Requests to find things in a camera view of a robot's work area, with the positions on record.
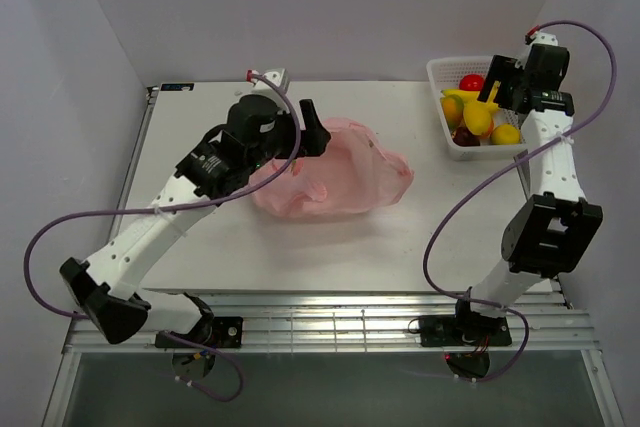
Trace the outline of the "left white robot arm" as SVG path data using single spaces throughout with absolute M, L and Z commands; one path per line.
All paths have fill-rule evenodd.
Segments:
M 168 332 L 158 347 L 214 342 L 214 315 L 200 298 L 144 290 L 149 270 L 192 226 L 273 159 L 319 157 L 331 138 L 310 99 L 299 102 L 304 127 L 259 94 L 240 98 L 225 123 L 210 129 L 177 164 L 151 205 L 103 248 L 80 261 L 68 259 L 60 274 L 74 300 L 111 344 L 141 330 Z

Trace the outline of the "red fake apple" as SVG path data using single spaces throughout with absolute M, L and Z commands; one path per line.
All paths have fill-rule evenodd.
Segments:
M 465 75 L 459 81 L 459 89 L 464 91 L 478 92 L 481 91 L 484 85 L 484 77 L 479 74 Z

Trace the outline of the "dark purple fake fruit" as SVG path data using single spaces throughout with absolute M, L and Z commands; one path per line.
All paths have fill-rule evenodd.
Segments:
M 478 147 L 481 145 L 480 140 L 467 127 L 460 126 L 451 134 L 452 141 L 459 147 Z

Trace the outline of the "pink plastic bag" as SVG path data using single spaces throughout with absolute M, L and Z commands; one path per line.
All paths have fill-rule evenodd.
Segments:
M 331 139 L 324 154 L 295 160 L 252 194 L 256 207 L 302 219 L 361 214 L 400 201 L 414 179 L 406 157 L 384 148 L 355 120 L 329 118 L 325 128 Z

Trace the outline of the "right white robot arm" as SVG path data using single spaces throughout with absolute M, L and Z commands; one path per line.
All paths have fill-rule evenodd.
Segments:
M 602 209 L 587 201 L 573 159 L 573 100 L 560 89 L 569 60 L 549 42 L 532 43 L 522 60 L 493 58 L 481 95 L 497 87 L 498 105 L 524 119 L 529 192 L 491 272 L 457 297 L 453 314 L 420 317 L 422 346 L 510 345 L 508 308 L 532 286 L 572 272 L 600 227 Z

